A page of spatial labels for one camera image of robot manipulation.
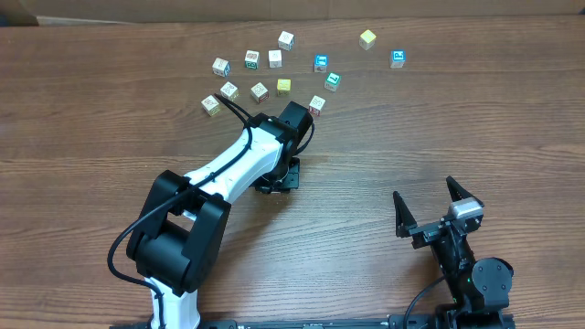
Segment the white block top centre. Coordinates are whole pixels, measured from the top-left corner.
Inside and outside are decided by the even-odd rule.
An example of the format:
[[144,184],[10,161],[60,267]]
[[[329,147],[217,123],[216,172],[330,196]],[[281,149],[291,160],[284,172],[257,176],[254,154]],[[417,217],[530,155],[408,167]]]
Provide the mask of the white block top centre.
[[290,51],[294,45],[294,34],[282,31],[279,38],[278,38],[278,47]]

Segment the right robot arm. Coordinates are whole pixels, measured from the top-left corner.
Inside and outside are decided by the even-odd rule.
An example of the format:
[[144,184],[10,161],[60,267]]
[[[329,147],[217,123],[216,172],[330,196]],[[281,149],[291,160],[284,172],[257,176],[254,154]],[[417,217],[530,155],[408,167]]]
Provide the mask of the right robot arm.
[[[481,227],[484,203],[453,177],[446,178],[452,199],[447,214],[423,226],[417,224],[399,192],[393,193],[396,236],[411,238],[412,247],[429,246],[441,268],[441,277],[419,292],[402,315],[388,318],[390,328],[514,328],[509,306],[513,267],[500,258],[477,260],[467,236]],[[452,302],[440,304],[433,314],[413,315],[416,303],[440,283],[446,283]]]

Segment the white block blue side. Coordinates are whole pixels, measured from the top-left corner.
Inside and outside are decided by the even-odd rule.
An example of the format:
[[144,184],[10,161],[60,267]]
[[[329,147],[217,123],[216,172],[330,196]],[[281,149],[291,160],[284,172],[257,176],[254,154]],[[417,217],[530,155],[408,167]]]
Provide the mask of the white block blue side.
[[229,61],[223,58],[216,58],[212,65],[212,71],[214,74],[226,78],[230,73]]

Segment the white block red letter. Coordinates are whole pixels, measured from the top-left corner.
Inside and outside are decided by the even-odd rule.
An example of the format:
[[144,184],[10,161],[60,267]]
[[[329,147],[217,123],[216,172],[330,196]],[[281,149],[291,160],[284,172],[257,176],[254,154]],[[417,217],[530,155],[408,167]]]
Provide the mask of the white block red letter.
[[325,99],[314,95],[309,103],[309,112],[313,115],[320,116],[325,105]]

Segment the white X block yellow side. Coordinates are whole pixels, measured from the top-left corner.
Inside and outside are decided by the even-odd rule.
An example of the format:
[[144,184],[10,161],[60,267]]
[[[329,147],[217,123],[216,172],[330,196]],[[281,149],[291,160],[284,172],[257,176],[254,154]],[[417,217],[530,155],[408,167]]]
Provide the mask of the white X block yellow side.
[[224,98],[234,101],[239,96],[239,89],[233,83],[228,81],[220,88],[220,93]]

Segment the yellow K block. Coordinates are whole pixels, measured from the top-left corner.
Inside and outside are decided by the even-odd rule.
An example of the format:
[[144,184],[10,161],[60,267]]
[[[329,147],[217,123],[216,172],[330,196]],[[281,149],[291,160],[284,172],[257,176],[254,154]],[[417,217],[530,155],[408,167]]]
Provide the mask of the yellow K block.
[[292,81],[288,79],[277,80],[277,96],[288,96],[291,93]]

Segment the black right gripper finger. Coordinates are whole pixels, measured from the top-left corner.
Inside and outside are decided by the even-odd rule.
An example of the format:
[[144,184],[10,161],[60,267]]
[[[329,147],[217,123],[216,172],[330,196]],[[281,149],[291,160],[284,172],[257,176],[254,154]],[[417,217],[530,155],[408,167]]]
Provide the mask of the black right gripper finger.
[[396,236],[407,238],[411,235],[410,231],[418,226],[417,221],[398,191],[393,192],[393,202],[396,212]]
[[477,202],[480,202],[479,198],[463,188],[452,176],[449,175],[446,177],[446,183],[452,202],[461,201],[470,197],[474,198]]

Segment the white block red side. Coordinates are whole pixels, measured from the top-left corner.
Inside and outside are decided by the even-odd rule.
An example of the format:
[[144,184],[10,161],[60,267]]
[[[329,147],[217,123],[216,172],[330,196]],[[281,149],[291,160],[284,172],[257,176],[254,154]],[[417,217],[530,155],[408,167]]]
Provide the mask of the white block red side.
[[250,95],[257,103],[262,103],[270,97],[269,90],[261,82],[250,88]]

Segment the green L block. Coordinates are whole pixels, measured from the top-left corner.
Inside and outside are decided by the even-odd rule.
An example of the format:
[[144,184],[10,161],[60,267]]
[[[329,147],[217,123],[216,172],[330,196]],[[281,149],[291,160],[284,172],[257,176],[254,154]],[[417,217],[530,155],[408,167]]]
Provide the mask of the green L block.
[[330,90],[332,92],[336,92],[339,85],[340,85],[341,80],[342,80],[342,77],[340,75],[338,75],[334,72],[329,72],[326,79],[325,79],[324,87],[327,90]]

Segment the plain white number block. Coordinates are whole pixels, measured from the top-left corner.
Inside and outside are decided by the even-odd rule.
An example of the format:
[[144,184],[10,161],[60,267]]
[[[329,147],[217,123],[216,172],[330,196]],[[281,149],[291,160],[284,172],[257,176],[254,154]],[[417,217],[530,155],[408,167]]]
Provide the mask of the plain white number block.
[[282,52],[280,50],[270,50],[268,52],[269,67],[277,69],[282,67]]

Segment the white block green side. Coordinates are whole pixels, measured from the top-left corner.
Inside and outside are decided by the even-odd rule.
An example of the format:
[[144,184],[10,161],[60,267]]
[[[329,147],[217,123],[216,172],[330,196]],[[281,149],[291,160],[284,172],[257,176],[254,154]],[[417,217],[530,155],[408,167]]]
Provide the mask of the white block green side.
[[245,55],[244,65],[247,69],[257,69],[259,66],[260,53],[248,50]]

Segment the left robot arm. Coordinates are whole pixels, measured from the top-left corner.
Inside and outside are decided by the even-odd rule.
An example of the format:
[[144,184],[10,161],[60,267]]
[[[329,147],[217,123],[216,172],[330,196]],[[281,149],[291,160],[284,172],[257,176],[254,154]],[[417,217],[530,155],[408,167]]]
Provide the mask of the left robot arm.
[[300,184],[298,155],[314,134],[307,108],[291,101],[279,116],[224,104],[243,122],[240,138],[209,164],[153,182],[137,220],[119,237],[147,287],[153,314],[145,328],[197,328],[197,291],[217,260],[232,204],[249,187],[288,193]]

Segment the blue P block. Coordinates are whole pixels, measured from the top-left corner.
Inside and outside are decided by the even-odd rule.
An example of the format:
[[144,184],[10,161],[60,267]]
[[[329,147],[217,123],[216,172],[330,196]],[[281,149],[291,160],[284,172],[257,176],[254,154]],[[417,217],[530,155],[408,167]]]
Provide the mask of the blue P block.
[[392,69],[401,69],[406,62],[406,53],[402,49],[392,50],[389,64]]

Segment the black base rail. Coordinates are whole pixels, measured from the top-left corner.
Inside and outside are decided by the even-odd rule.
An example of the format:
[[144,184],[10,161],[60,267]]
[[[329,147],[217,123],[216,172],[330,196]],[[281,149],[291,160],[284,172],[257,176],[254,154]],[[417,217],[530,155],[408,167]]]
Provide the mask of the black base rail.
[[[271,321],[271,322],[236,322],[235,320],[226,321],[202,321],[197,329],[401,329],[403,326],[403,315],[390,315],[384,319],[346,319],[330,321]],[[458,328],[516,328],[513,315],[504,315],[503,323],[498,324],[495,318],[487,322],[473,322],[473,318],[460,322]],[[146,329],[151,328],[150,322],[137,324],[123,324],[110,326],[111,329]],[[409,329],[431,329],[431,328],[449,328],[447,324],[439,324],[430,314],[410,315],[407,321]]]

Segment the blue T block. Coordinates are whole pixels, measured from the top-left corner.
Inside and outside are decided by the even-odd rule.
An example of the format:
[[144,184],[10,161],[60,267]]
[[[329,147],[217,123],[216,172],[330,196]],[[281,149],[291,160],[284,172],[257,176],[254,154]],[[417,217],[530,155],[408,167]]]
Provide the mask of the blue T block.
[[316,54],[314,56],[314,72],[327,72],[328,68],[328,56],[325,54]]

